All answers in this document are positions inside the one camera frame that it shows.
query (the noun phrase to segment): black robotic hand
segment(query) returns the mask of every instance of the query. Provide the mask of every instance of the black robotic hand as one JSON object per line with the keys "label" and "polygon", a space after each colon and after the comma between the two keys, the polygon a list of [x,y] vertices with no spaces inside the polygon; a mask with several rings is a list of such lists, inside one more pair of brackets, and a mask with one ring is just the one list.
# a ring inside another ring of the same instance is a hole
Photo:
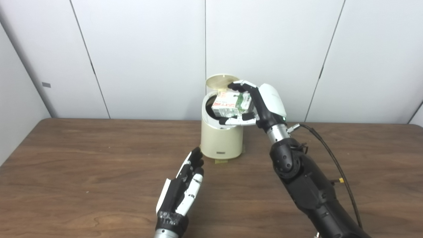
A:
{"label": "black robotic hand", "polygon": [[204,170],[199,147],[187,156],[176,178],[167,179],[156,207],[157,224],[154,238],[180,238],[188,226],[187,212],[193,204]]}

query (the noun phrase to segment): trash can lid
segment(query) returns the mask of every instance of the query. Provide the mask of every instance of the trash can lid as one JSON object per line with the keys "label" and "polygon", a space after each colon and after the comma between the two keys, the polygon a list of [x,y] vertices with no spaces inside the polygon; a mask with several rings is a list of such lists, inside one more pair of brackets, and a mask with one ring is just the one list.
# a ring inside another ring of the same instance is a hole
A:
{"label": "trash can lid", "polygon": [[226,90],[228,85],[232,82],[238,81],[239,79],[233,75],[218,74],[209,77],[206,80],[207,87],[215,90]]}

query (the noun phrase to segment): robotic arm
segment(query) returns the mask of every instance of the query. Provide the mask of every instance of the robotic arm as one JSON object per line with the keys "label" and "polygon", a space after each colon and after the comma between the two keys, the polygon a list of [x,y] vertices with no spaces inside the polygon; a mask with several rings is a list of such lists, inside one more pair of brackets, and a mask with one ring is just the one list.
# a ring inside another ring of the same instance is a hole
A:
{"label": "robotic arm", "polygon": [[249,92],[256,113],[242,118],[221,119],[222,125],[257,124],[267,133],[272,147],[270,157],[276,175],[295,205],[313,223],[323,238],[370,238],[336,199],[335,189],[320,168],[303,151],[303,145],[290,136],[299,125],[286,127],[286,112],[276,89],[269,84],[257,87],[247,81],[228,85]]}

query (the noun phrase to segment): cable connector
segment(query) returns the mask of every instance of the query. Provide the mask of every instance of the cable connector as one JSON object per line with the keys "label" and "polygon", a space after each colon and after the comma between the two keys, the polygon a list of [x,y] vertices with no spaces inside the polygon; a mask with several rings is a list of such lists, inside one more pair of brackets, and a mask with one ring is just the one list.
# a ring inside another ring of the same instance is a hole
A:
{"label": "cable connector", "polygon": [[330,180],[330,183],[332,185],[335,185],[335,183],[345,183],[345,181],[343,180],[343,178],[339,178],[339,179]]}
{"label": "cable connector", "polygon": [[288,132],[288,134],[291,134],[292,132],[294,132],[296,129],[298,129],[300,127],[300,124],[299,123],[297,123],[297,124],[295,124],[295,125],[293,125],[293,126],[291,126],[290,128],[288,128],[287,130],[286,130],[286,132]]}

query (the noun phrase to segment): black cable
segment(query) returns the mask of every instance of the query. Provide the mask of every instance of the black cable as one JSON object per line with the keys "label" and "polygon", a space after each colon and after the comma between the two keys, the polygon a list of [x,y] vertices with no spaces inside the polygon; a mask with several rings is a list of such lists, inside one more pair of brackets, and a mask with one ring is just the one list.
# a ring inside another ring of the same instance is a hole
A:
{"label": "black cable", "polygon": [[360,228],[363,228],[363,225],[362,225],[361,219],[360,219],[360,214],[358,212],[358,208],[357,208],[357,204],[355,202],[354,196],[352,195],[351,188],[350,188],[349,183],[348,183],[348,181],[346,179],[346,176],[345,176],[345,174],[344,174],[344,172],[343,172],[343,170],[341,168],[341,165],[339,164],[339,162],[336,159],[335,155],[332,153],[332,151],[330,150],[329,146],[326,144],[326,142],[324,142],[323,138],[319,135],[319,133],[317,133],[317,131],[314,130],[314,128],[311,128],[311,127],[309,127],[307,125],[304,125],[304,124],[300,124],[300,126],[302,126],[305,129],[309,130],[322,143],[322,145],[326,148],[326,150],[329,153],[330,157],[332,157],[333,162],[335,163],[336,167],[338,168],[339,173],[341,174],[341,177],[344,180],[345,187],[346,187],[346,189],[348,191],[348,195],[349,195],[349,198],[351,199],[352,207],[354,209],[355,217],[357,218],[358,226]]}

